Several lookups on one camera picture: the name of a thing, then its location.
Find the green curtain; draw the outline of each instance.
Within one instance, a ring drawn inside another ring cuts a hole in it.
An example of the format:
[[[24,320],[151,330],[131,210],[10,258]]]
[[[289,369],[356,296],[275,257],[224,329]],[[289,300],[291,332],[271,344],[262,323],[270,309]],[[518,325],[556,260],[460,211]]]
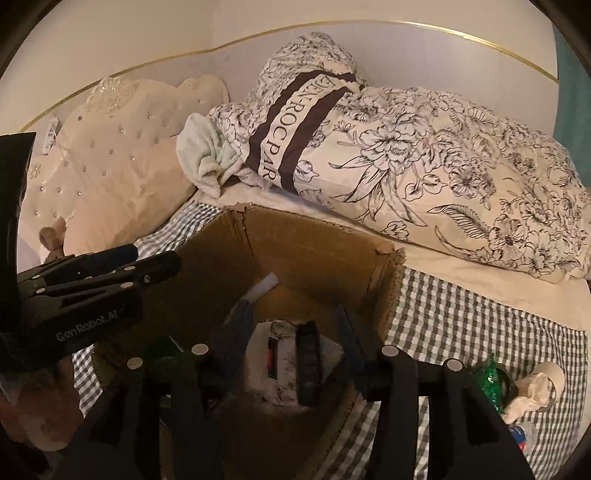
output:
[[[554,137],[569,149],[581,181],[591,187],[591,79],[556,28],[554,37],[560,79]]]

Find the black and white checkered fabric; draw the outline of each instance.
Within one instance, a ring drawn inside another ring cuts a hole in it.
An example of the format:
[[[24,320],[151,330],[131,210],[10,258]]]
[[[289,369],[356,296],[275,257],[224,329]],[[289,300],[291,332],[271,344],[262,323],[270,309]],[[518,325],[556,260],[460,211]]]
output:
[[[157,255],[168,250],[176,250],[189,237],[211,222],[221,210],[205,203],[190,202],[160,230],[140,238],[135,246],[138,259]],[[92,367],[92,347],[76,352],[74,363],[74,386],[80,394],[80,409],[86,413],[92,408],[103,392]]]
[[[140,258],[176,249],[220,212],[202,203],[187,205],[166,226],[136,242]],[[527,459],[538,480],[550,479],[576,445],[587,386],[587,333],[502,305],[451,283],[405,269],[399,305],[387,342],[413,358],[443,363],[457,358],[474,365],[493,353],[513,378],[544,361],[566,376],[559,402],[546,413],[531,413],[538,439]],[[86,414],[101,394],[92,370],[91,349],[74,355],[80,408]],[[361,398],[324,459],[316,480],[363,478],[378,420],[379,404]],[[420,399],[416,478],[427,477],[428,403]]]

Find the gold wall molding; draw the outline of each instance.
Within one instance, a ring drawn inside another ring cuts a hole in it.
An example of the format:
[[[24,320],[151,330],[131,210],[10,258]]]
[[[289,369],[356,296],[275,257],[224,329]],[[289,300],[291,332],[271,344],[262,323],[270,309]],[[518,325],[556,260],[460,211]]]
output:
[[[156,63],[162,63],[165,62],[167,60],[174,60],[174,59],[179,59],[182,57],[190,57],[192,55],[201,55],[204,53],[212,53],[218,50],[223,50],[226,47],[230,47],[232,45],[236,45],[238,43],[247,41],[247,40],[251,40],[253,38],[259,38],[259,37],[263,37],[265,35],[270,35],[273,33],[278,33],[278,32],[284,32],[287,30],[294,30],[296,28],[304,28],[304,27],[315,27],[318,25],[338,25],[338,24],[347,24],[347,23],[368,23],[368,24],[382,24],[382,25],[410,25],[413,27],[418,27],[418,28],[424,28],[426,30],[434,30],[434,31],[438,31],[438,32],[443,32],[443,33],[447,33],[450,35],[455,35],[456,37],[462,37],[465,40],[469,40],[469,41],[473,41],[476,43],[479,43],[481,45],[487,46],[489,48],[492,48],[496,51],[499,51],[505,55],[508,55],[518,61],[520,61],[521,63],[524,63],[525,65],[527,65],[528,67],[534,69],[536,72],[541,73],[542,75],[544,75],[545,77],[548,77],[550,80],[552,80],[553,82],[558,83],[558,78],[555,77],[554,75],[552,75],[550,72],[544,70],[542,67],[540,67],[539,65],[536,65],[535,63],[533,63],[532,61],[527,60],[526,58],[522,57],[521,55],[503,47],[502,45],[490,42],[488,40],[485,40],[484,38],[480,38],[480,37],[476,37],[475,35],[470,35],[468,33],[464,33],[464,32],[460,32],[458,30],[453,30],[451,28],[446,28],[446,27],[438,27],[436,25],[429,25],[429,24],[424,24],[424,23],[419,23],[419,22],[408,22],[408,21],[389,21],[389,20],[327,20],[327,21],[320,21],[320,22],[310,22],[310,23],[302,23],[302,24],[297,24],[297,25],[289,25],[287,27],[280,27],[280,28],[274,28],[272,30],[266,30],[264,32],[260,32],[260,33],[256,33],[254,35],[249,35],[247,37],[244,38],[239,38],[237,40],[232,40],[231,42],[228,43],[224,43],[223,45],[220,45],[218,47],[214,47],[214,48],[207,48],[204,50],[195,50],[195,51],[189,51],[186,53],[179,53],[177,55],[171,55],[169,57],[162,57],[160,59],[155,59],[155,60],[150,60],[147,61],[145,63],[140,63],[139,65],[134,65],[132,67],[129,67],[125,70],[121,70],[120,72],[116,72],[112,75],[110,75],[111,77],[119,77],[122,75],[125,75],[126,73],[129,72],[133,72],[134,70],[139,70],[141,68],[147,67],[149,65],[154,65]],[[33,120],[31,120],[28,124],[26,124],[23,128],[21,128],[19,130],[20,133],[25,132],[26,130],[28,130],[32,125],[34,125],[35,123],[37,123],[41,118],[43,118],[44,116],[46,116],[48,113],[50,113],[51,111],[55,110],[56,108],[58,108],[60,105],[63,105],[64,103],[66,103],[68,100],[73,99],[75,96],[80,95],[81,93],[83,93],[86,90],[91,89],[92,87],[96,86],[98,83],[100,82],[100,79],[89,84],[86,85],[85,87],[82,87],[81,89],[75,91],[74,93],[68,95],[67,97],[63,98],[62,100],[60,100],[59,102],[55,103],[54,105],[52,105],[51,107],[49,107],[47,110],[45,110],[44,112],[40,113],[39,115],[37,115]]]

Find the wall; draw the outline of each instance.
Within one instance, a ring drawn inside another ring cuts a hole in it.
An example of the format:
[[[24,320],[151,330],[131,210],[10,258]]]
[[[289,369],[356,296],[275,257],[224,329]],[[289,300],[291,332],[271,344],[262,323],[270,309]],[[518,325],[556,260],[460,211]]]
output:
[[[65,96],[136,64],[273,28],[354,19],[463,31],[556,74],[551,24],[528,0],[63,0],[0,79],[0,134],[19,130]],[[461,52],[456,57],[461,60]]]

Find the plastic bottle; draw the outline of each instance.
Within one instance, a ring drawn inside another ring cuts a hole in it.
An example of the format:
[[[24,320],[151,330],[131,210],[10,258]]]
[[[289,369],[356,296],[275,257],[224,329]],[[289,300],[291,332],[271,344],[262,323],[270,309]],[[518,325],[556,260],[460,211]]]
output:
[[[523,454],[530,453],[538,439],[538,432],[535,429],[535,425],[530,421],[524,420],[509,425],[509,431]]]

